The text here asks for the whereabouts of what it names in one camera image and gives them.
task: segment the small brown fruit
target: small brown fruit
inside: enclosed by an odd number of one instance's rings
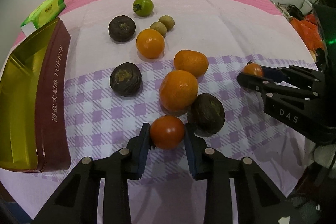
[[[166,26],[161,23],[161,22],[154,22],[151,26],[150,29],[158,31],[163,37],[166,36],[167,28]]]
[[[162,16],[159,18],[159,22],[166,26],[167,31],[170,31],[175,25],[175,21],[171,16]]]

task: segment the purple checkered cloth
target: purple checkered cloth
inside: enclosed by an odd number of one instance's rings
[[[256,92],[242,89],[236,81],[249,60],[278,67],[298,65],[316,69],[305,61],[267,59],[260,54],[246,57],[209,57],[209,69],[199,79],[199,94],[211,93],[223,104],[225,125],[220,132],[205,138],[208,146],[225,156],[239,159],[269,141],[291,131],[263,113],[263,102]],[[64,114],[71,167],[44,174],[44,179],[61,181],[85,156],[100,159],[127,145],[139,134],[144,122],[152,123],[165,115],[159,104],[159,87],[165,75],[174,69],[172,60],[137,65],[142,73],[142,91],[132,98],[122,98],[110,88],[113,68],[67,80],[64,88]],[[180,119],[186,122],[186,114]],[[145,173],[131,185],[162,182],[189,176],[183,143],[173,150],[151,150]]]

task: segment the screw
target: screw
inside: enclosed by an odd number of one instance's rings
[[[119,153],[122,155],[127,155],[129,153],[129,150],[127,148],[122,148],[119,150]]]
[[[206,149],[204,150],[204,152],[205,152],[206,154],[208,154],[208,155],[212,155],[212,154],[215,153],[215,150],[214,150],[213,148],[209,147],[209,148],[206,148]]]
[[[89,164],[91,162],[91,158],[90,157],[84,157],[82,158],[82,163],[83,164]]]
[[[243,163],[245,163],[245,164],[250,165],[250,164],[252,164],[252,162],[253,162],[253,160],[249,157],[243,158]]]

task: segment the orange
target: orange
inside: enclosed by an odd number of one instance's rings
[[[175,55],[174,66],[176,69],[186,70],[193,76],[200,77],[208,70],[209,61],[201,52],[182,50]]]
[[[136,38],[136,47],[144,57],[155,59],[163,52],[165,41],[158,31],[145,29]]]
[[[160,102],[168,111],[180,111],[191,105],[198,92],[195,76],[184,70],[166,75],[160,86]]]

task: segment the passion fruit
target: passion fruit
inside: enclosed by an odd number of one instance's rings
[[[109,35],[117,42],[126,42],[132,38],[135,32],[135,23],[128,16],[118,16],[109,24]]]
[[[197,96],[191,105],[190,114],[192,121],[207,137],[220,131],[225,123],[225,111],[222,103],[209,93]]]
[[[139,68],[129,62],[116,67],[110,77],[112,90],[121,96],[133,96],[137,94],[141,83],[142,75]]]

